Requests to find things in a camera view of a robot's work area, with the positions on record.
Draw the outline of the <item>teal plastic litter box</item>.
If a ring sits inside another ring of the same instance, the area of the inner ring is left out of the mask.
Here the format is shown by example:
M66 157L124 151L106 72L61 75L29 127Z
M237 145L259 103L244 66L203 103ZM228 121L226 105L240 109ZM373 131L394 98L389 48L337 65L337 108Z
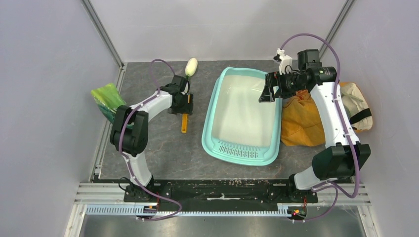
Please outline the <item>teal plastic litter box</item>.
M249 166L271 164L280 150L282 99L260 103L265 72L225 68L216 80L202 133L210 156Z

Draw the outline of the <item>green litter bag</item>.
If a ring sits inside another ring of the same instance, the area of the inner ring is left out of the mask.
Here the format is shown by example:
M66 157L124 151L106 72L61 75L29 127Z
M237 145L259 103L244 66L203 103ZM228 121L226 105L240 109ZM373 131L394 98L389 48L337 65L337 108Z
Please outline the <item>green litter bag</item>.
M118 107L128 107L128 104L121 97L115 84L112 82L97 89L93 89L90 93L103 116L111 124L114 124Z

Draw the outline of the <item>orange plastic scoop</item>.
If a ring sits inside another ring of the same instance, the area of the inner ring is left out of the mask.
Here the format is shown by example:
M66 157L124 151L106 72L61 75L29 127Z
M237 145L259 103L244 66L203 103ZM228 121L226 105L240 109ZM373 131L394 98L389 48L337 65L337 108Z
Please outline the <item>orange plastic scoop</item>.
M187 132L187 125L188 125L188 114L182 114L181 133L185 134Z

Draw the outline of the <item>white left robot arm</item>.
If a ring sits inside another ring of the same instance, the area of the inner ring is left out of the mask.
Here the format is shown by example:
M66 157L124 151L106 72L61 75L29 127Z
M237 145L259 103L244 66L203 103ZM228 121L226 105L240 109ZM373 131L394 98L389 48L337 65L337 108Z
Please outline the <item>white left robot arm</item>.
M175 75L171 83L161 86L144 101L119 106L111 129L110 142L124 158L130 181L138 186L136 195L145 202L155 195L155 188L149 185L153 176L145 158L149 122L163 111L173 115L193 114L193 94L188 76Z

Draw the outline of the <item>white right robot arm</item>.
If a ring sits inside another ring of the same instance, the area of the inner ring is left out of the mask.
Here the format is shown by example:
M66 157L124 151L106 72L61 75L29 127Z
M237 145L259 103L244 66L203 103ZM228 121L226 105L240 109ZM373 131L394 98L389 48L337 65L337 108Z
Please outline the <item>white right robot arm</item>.
M283 49L277 49L274 60L279 69L265 75L258 101L288 99L300 90L307 90L318 109L326 141L325 149L313 157L311 167L294 174L293 184L285 188L286 198L297 202L305 196L305 190L342 178L355 177L358 186L360 169L371 149L360 142L345 113L337 69L324 67L317 49L299 52L296 71L291 69L293 59Z

